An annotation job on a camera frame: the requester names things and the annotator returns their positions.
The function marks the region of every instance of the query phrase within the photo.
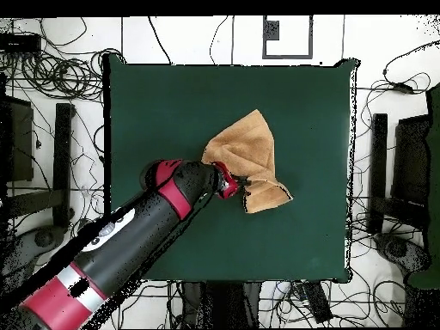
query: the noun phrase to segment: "black robot arm segment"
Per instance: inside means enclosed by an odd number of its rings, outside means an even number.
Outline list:
[[[202,198],[226,199],[238,189],[222,163],[182,160],[151,163],[141,186],[113,232],[96,237],[29,296],[10,328],[78,329],[145,261],[154,263],[166,251],[169,236]]]

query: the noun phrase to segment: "brown cloth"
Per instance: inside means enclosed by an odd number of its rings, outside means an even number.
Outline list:
[[[253,110],[214,137],[206,146],[203,163],[223,162],[230,173],[252,181],[245,186],[246,212],[271,209],[291,201],[287,188],[275,178],[273,136],[263,115]]]

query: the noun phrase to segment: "black cable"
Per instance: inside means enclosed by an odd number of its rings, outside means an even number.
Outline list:
[[[98,134],[98,131],[100,131],[103,127],[104,127],[104,125],[101,125],[98,129],[96,129],[95,134],[93,135],[93,145],[94,145],[95,149],[100,151],[101,153],[104,153],[104,150],[99,148],[98,145],[96,144],[96,135]]]
[[[172,64],[172,63],[171,63],[171,59],[169,59],[169,55],[167,54],[167,52],[165,51],[165,49],[164,49],[163,46],[162,46],[161,41],[159,40],[159,36],[157,35],[156,28],[155,28],[155,26],[153,25],[153,22],[151,21],[151,17],[150,17],[150,16],[148,17],[148,22],[149,22],[150,25],[151,25],[151,29],[153,29],[153,33],[155,34],[155,37],[156,37],[156,40],[157,40],[157,44],[161,47],[163,54],[165,54],[165,56],[167,57],[168,63],[169,63],[169,64]]]
[[[44,29],[44,27],[43,27],[43,20],[44,20],[45,18],[41,18],[40,21],[39,21],[37,18],[34,18],[34,19],[40,23],[41,34],[43,34],[43,36],[44,36],[45,38],[47,38],[47,37],[46,37],[45,29]],[[83,26],[84,26],[84,30],[82,31],[81,34],[79,34],[75,39],[70,40],[70,41],[68,41],[68,42],[66,42],[66,43],[63,43],[63,44],[60,44],[60,45],[56,45],[56,44],[53,44],[53,45],[56,46],[56,47],[59,47],[59,46],[67,46],[67,45],[72,44],[73,42],[79,40],[81,37],[83,37],[83,36],[87,33],[87,25],[86,25],[86,22],[84,21],[84,19],[83,19],[82,17],[80,17],[80,19],[81,19],[82,24],[83,24]]]
[[[385,80],[386,80],[389,84],[391,84],[391,85],[397,85],[397,84],[405,83],[405,82],[391,82],[391,81],[389,81],[389,80],[387,79],[388,67],[389,67],[394,61],[396,61],[396,60],[399,59],[399,58],[403,58],[403,57],[405,57],[405,56],[408,56],[409,54],[411,54],[411,53],[413,53],[413,52],[415,53],[415,52],[418,52],[418,51],[424,50],[424,49],[426,49],[426,48],[428,48],[428,47],[430,47],[430,46],[436,46],[436,47],[438,48],[438,45],[440,45],[440,40],[434,40],[434,41],[431,41],[431,42],[425,43],[425,44],[423,44],[422,46],[418,46],[418,47],[412,49],[412,50],[409,51],[409,52],[403,53],[403,54],[401,54],[400,56],[394,57],[393,59],[391,59],[391,61],[389,61],[389,62],[385,65],[385,68],[383,69],[383,72],[382,72],[383,77],[384,77]],[[429,84],[431,84],[431,79],[430,79],[429,75],[426,74],[425,72],[420,72],[418,75],[422,75],[422,74],[425,74],[426,76],[428,76]]]
[[[143,296],[143,293],[145,290],[147,289],[162,289],[167,287],[168,285],[164,285],[164,286],[158,286],[158,285],[154,285],[154,284],[148,284],[146,286],[144,286],[141,291],[139,292],[138,295],[131,295],[130,297],[136,297],[136,300],[134,302],[132,302],[129,306],[127,306],[126,308],[124,308],[122,311],[120,310],[120,307],[118,308],[118,326],[117,326],[117,330],[122,329],[123,325],[124,325],[124,313],[128,310],[131,309],[134,305],[136,305],[136,303],[141,299],[141,297]]]
[[[397,283],[397,282],[395,282],[395,281],[393,281],[393,280],[386,280],[386,281],[381,281],[379,284],[377,284],[375,287],[374,287],[374,289],[373,289],[373,305],[374,305],[374,308],[375,308],[375,311],[376,311],[376,314],[377,314],[377,317],[379,318],[379,320],[382,322],[382,324],[383,325],[385,325],[385,327],[389,327],[389,325],[385,322],[385,320],[381,317],[381,315],[379,314],[379,308],[378,308],[378,306],[377,306],[377,298],[376,298],[376,291],[377,291],[377,289],[380,287],[380,286],[382,286],[383,284],[395,284],[395,285],[397,285],[397,286],[399,286],[401,289],[403,289],[405,292],[406,292],[406,288],[403,286],[403,285],[401,285],[401,284],[399,284],[399,283]]]
[[[214,62],[214,58],[212,58],[212,55],[211,55],[212,45],[214,44],[214,39],[216,38],[216,35],[217,35],[217,32],[218,32],[218,29],[222,26],[222,24],[223,24],[224,22],[226,22],[226,21],[228,20],[228,18],[229,18],[229,15],[226,15],[226,17],[224,18],[224,20],[223,20],[220,24],[218,24],[218,27],[217,27],[217,29],[216,29],[216,32],[214,33],[214,36],[212,37],[212,41],[211,41],[211,45],[210,45],[210,57],[211,57],[211,61],[212,61],[213,64],[216,64],[216,63]]]

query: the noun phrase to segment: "green mat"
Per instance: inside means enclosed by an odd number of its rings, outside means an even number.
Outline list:
[[[345,216],[351,73],[338,67],[122,64],[111,57],[112,209],[140,191],[156,159],[200,160],[208,141],[260,110],[276,176],[295,196],[246,214],[213,199],[155,263],[151,279],[346,281]]]

